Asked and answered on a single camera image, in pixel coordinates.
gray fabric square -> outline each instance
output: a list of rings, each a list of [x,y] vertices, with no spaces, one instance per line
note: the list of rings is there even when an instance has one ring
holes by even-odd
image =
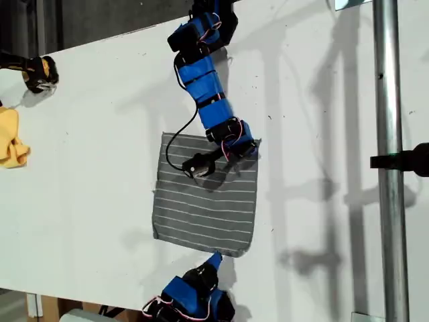
[[[255,225],[257,156],[234,166],[221,158],[214,174],[191,179],[167,163],[166,146],[172,136],[162,134],[152,212],[154,238],[205,252],[243,255]],[[216,148],[204,137],[179,135],[168,156],[181,167],[195,153]]]

black cable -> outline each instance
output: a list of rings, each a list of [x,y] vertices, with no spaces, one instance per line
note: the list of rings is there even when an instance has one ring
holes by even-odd
[[[123,311],[125,311],[125,309],[123,309],[121,307],[114,307],[109,312],[106,311],[104,316],[105,317],[111,317],[113,319],[113,318],[117,317],[119,314],[121,314]]]
[[[176,55],[174,61],[173,61],[173,68],[174,68],[174,72],[176,73],[176,79],[177,79],[177,83],[179,84],[180,87],[182,87],[185,91],[186,91],[186,87],[184,85],[182,85],[182,83],[180,82],[179,79],[179,74],[176,68],[176,59],[178,59],[179,54]],[[195,108],[195,113],[194,116],[191,117],[191,119],[189,120],[189,122],[187,124],[185,124],[181,129],[179,129],[176,134],[173,135],[173,137],[171,138],[171,140],[168,142],[167,147],[166,147],[166,159],[167,159],[167,163],[174,169],[178,170],[178,171],[183,171],[182,168],[178,168],[177,166],[175,166],[174,164],[172,164],[170,162],[170,159],[168,158],[168,148],[170,147],[170,145],[173,143],[174,139],[177,138],[177,136],[184,130],[186,129],[189,124],[192,123],[192,121],[194,121],[196,115],[198,114],[198,107]]]
[[[177,138],[177,136],[180,134],[180,132],[182,132],[184,129],[186,129],[186,128],[188,127],[188,125],[189,125],[189,124],[191,124],[191,123],[192,123],[192,121],[194,121],[194,119],[195,119],[195,117],[196,117],[196,115],[197,115],[197,114],[198,114],[198,108],[196,107],[196,108],[195,108],[194,116],[192,116],[192,118],[189,120],[189,122],[188,122],[187,124],[185,124],[181,129],[179,129],[179,130],[176,132],[176,134],[174,134],[174,135],[173,135],[172,139],[171,139],[171,140],[170,140],[170,142],[168,142],[168,144],[167,144],[167,147],[166,147],[166,159],[167,159],[167,163],[168,163],[170,166],[172,166],[173,168],[175,168],[176,170],[183,171],[183,169],[182,169],[182,168],[178,168],[177,166],[175,166],[174,164],[172,164],[172,163],[170,162],[170,160],[168,159],[168,148],[170,147],[171,143],[173,143],[174,139],[176,139],[176,138]]]
[[[65,49],[64,46],[64,12],[62,10],[62,0],[55,0],[55,18],[56,18],[56,44],[55,51]]]
[[[177,71],[177,68],[176,68],[176,59],[178,59],[178,57],[179,57],[179,54],[176,55],[176,57],[175,57],[175,59],[173,61],[173,68],[174,68],[174,72],[176,73],[177,83],[179,84],[180,87],[182,87],[183,90],[186,90],[186,87],[184,85],[182,85],[182,83],[180,82],[179,74],[178,74],[178,71]]]
[[[106,314],[106,312],[107,312],[108,309],[109,309],[109,307],[107,305],[101,305],[100,311],[99,311],[99,315]]]
[[[38,304],[38,296],[37,296],[37,294],[34,295],[34,299],[36,300],[36,317],[37,317],[37,322],[39,322],[40,318],[39,318],[39,304]]]

yellow cloth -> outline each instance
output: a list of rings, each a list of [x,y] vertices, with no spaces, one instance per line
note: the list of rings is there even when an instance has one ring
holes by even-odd
[[[18,138],[18,112],[0,106],[0,166],[23,166],[28,154],[29,147]]]

white stripe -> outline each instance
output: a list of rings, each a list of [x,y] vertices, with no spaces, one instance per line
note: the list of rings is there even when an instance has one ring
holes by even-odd
[[[192,158],[192,156],[181,156],[181,155],[179,155],[179,154],[171,154],[171,153],[168,153],[168,156],[177,156],[178,158],[187,158],[187,159],[191,159]],[[226,162],[226,161],[219,161],[219,160],[216,160],[216,162],[218,162],[218,163],[222,163],[222,164],[226,164],[226,163],[228,163],[228,162]],[[237,164],[243,164],[244,162],[256,162],[256,160],[241,160],[241,161],[239,161]]]
[[[155,206],[155,208],[164,209],[164,210],[170,210],[170,211],[175,211],[177,213],[185,213],[185,214],[187,214],[189,216],[208,218],[208,219],[212,219],[212,220],[228,221],[230,223],[252,223],[251,221],[237,221],[237,220],[221,219],[221,218],[214,218],[214,217],[209,217],[209,216],[196,215],[194,213],[187,213],[185,211],[171,209],[171,208],[166,208],[166,207],[160,207],[160,206]]]
[[[200,209],[204,209],[204,210],[209,210],[209,211],[220,211],[225,212],[225,211],[230,211],[232,213],[253,213],[252,211],[240,211],[240,210],[217,210],[217,209],[210,209],[210,208],[206,208],[206,207],[201,207],[201,206],[197,206],[197,205],[191,205],[190,203],[184,203],[183,201],[177,201],[177,200],[171,200],[171,199],[166,199],[166,198],[161,198],[161,197],[156,197],[155,199],[160,199],[160,200],[165,200],[165,201],[171,201],[172,203],[182,203],[183,205],[188,205],[191,207],[196,207],[196,208],[200,208]]]
[[[205,188],[202,188],[201,186],[192,186],[191,184],[186,183],[180,183],[180,182],[174,182],[169,180],[158,180],[158,182],[166,182],[166,183],[174,183],[174,184],[180,184],[182,186],[190,186],[191,188],[198,188],[202,190],[207,190]],[[254,193],[255,191],[242,191],[242,190],[226,190],[226,191],[219,191],[219,190],[212,190],[215,193]]]
[[[217,203],[255,203],[255,201],[240,201],[240,200],[212,200],[210,198],[204,198],[196,195],[191,195],[190,193],[180,193],[178,191],[168,190],[168,189],[156,189],[159,191],[166,191],[167,193],[178,193],[179,195],[189,196],[189,197],[196,197],[204,200],[209,201],[215,201]]]
[[[216,246],[207,246],[207,245],[204,245],[204,244],[192,243],[191,241],[188,241],[188,240],[185,240],[185,239],[180,239],[180,238],[177,238],[177,237],[167,236],[167,235],[164,235],[163,233],[159,233],[158,235],[160,235],[162,237],[165,237],[165,238],[172,238],[172,239],[180,240],[181,242],[185,242],[185,243],[188,243],[188,244],[203,246],[203,247],[212,248],[212,249],[214,248],[216,250],[228,250],[230,252],[236,252],[237,251],[237,250],[230,250],[229,248],[222,248],[222,247],[216,247]]]
[[[160,170],[161,173],[165,173],[165,174],[173,174],[174,176],[185,176],[186,178],[188,178],[188,176],[186,176],[183,173],[174,173],[174,172],[168,172],[168,171],[162,171]],[[213,180],[213,179],[206,179],[206,178],[195,178],[195,179],[201,179],[204,181],[212,181],[212,182],[219,182],[219,183],[233,183],[233,182],[237,182],[237,183],[255,183],[255,181],[252,180],[233,180],[233,181],[220,181],[220,180]]]
[[[182,233],[189,233],[190,235],[201,236],[201,237],[211,238],[211,239],[216,239],[216,240],[229,240],[230,242],[247,244],[247,241],[244,241],[244,240],[236,240],[236,239],[230,239],[230,238],[216,238],[216,237],[212,237],[212,236],[203,235],[201,233],[191,233],[190,231],[187,231],[187,230],[160,225],[158,223],[154,223],[154,225],[157,226],[157,227],[162,227],[162,228],[166,228],[166,229],[181,231]]]
[[[236,233],[252,233],[251,231],[242,231],[242,230],[236,230],[236,229],[229,230],[229,229],[222,229],[222,228],[217,228],[217,227],[204,226],[204,225],[200,225],[198,223],[190,223],[189,221],[179,220],[179,219],[171,218],[171,217],[164,217],[164,216],[160,216],[160,215],[155,215],[155,217],[169,219],[169,220],[174,220],[174,221],[179,221],[180,223],[187,223],[188,225],[192,225],[192,226],[199,226],[199,227],[204,227],[204,228],[209,228],[209,229],[228,231],[229,233],[232,233],[232,232],[236,232]]]
[[[169,153],[168,156],[177,156],[178,158],[187,158],[187,159],[191,159],[191,156],[180,156],[178,154],[173,154],[173,153]]]
[[[169,164],[168,164],[168,162],[162,162],[161,161],[161,163],[162,164],[167,164],[168,166],[170,166]],[[173,163],[173,165],[174,166],[177,166],[178,168],[180,168],[182,165],[181,164],[174,164]],[[222,173],[230,173],[230,170],[228,170],[228,172],[227,171],[224,171],[224,170],[222,170],[222,169],[216,169],[216,172],[222,172]],[[238,170],[238,172],[256,172],[256,170]]]
[[[172,138],[173,137],[173,135],[170,135],[170,134],[164,134],[164,136],[167,137],[167,138]],[[207,139],[204,139],[204,138],[198,138],[198,137],[196,137],[196,138],[191,137],[190,138],[190,137],[184,136],[182,134],[179,134],[178,136],[176,136],[176,139],[189,139],[189,140],[197,140],[197,141],[207,142]]]
[[[212,152],[213,150],[210,149],[203,149],[203,148],[193,148],[192,146],[177,146],[176,144],[170,144],[170,146],[172,146],[173,148],[184,148],[184,149],[193,149],[193,150],[202,150],[202,151],[208,151],[208,152]]]

black clamp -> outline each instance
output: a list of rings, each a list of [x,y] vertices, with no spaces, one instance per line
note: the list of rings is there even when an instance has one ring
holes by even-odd
[[[187,271],[182,279],[196,290],[200,298],[209,297],[219,283],[217,269],[208,262]]]
[[[371,168],[414,171],[418,176],[429,177],[429,143],[388,156],[372,156]]]
[[[231,141],[246,135],[244,122],[232,117],[225,122],[222,122],[208,130],[206,130],[206,137],[209,142],[216,142],[220,144],[222,141]]]
[[[31,59],[23,71],[23,78],[27,88],[35,94],[55,87],[59,81],[56,64],[49,56]]]
[[[226,150],[231,153],[229,162],[234,163],[242,158],[250,156],[255,149],[257,149],[257,144],[254,140],[228,147]],[[208,176],[216,170],[215,161],[222,156],[223,151],[221,148],[205,154],[197,153],[192,159],[183,162],[182,169],[190,178]]]

